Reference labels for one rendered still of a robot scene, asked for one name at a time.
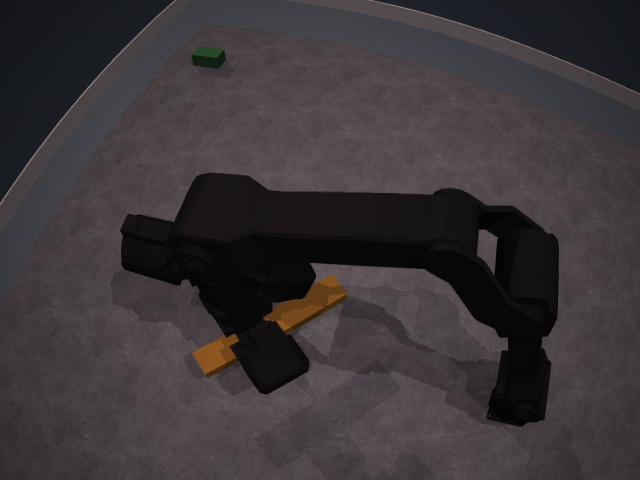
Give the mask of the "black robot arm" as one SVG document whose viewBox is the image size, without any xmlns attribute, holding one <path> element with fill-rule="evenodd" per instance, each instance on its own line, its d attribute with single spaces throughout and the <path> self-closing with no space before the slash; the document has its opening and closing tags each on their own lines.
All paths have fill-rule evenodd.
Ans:
<svg viewBox="0 0 640 480">
<path fill-rule="evenodd" d="M 478 230 L 498 237 L 495 273 L 477 256 Z M 558 318 L 559 243 L 512 205 L 453 188 L 280 192 L 247 175 L 207 173 L 193 180 L 175 222 L 128 213 L 120 231 L 125 270 L 177 286 L 196 279 L 224 308 L 264 284 L 262 315 L 306 296 L 316 279 L 310 263 L 425 269 L 508 337 L 487 419 L 522 427 L 545 418 L 551 361 L 541 347 Z"/>
</svg>

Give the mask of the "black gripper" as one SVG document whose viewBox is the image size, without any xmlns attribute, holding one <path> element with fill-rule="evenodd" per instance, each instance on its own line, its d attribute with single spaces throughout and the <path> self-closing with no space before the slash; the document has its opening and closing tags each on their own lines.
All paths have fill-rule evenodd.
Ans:
<svg viewBox="0 0 640 480">
<path fill-rule="evenodd" d="M 226 338 L 236 334 L 240 340 L 230 349 L 260 393 L 269 394 L 308 372 L 310 360 L 295 339 L 286 336 L 276 321 L 263 319 L 272 312 L 261 314 L 260 300 L 269 295 L 264 284 L 257 284 L 254 295 L 244 304 L 224 308 L 204 297 L 196 279 L 189 282 L 199 288 L 198 297 Z"/>
</svg>

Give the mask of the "orange bar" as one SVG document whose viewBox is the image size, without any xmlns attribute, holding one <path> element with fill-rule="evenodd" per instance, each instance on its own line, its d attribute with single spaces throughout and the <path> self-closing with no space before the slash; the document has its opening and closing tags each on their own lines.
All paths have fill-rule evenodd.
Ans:
<svg viewBox="0 0 640 480">
<path fill-rule="evenodd" d="M 276 321 L 287 335 L 347 300 L 347 295 L 346 290 L 331 274 L 312 285 L 304 298 L 288 300 L 273 307 L 272 312 L 263 319 Z M 223 335 L 193 352 L 207 378 L 239 361 L 230 349 L 230 346 L 238 341 L 240 340 L 236 334 L 228 338 Z"/>
</svg>

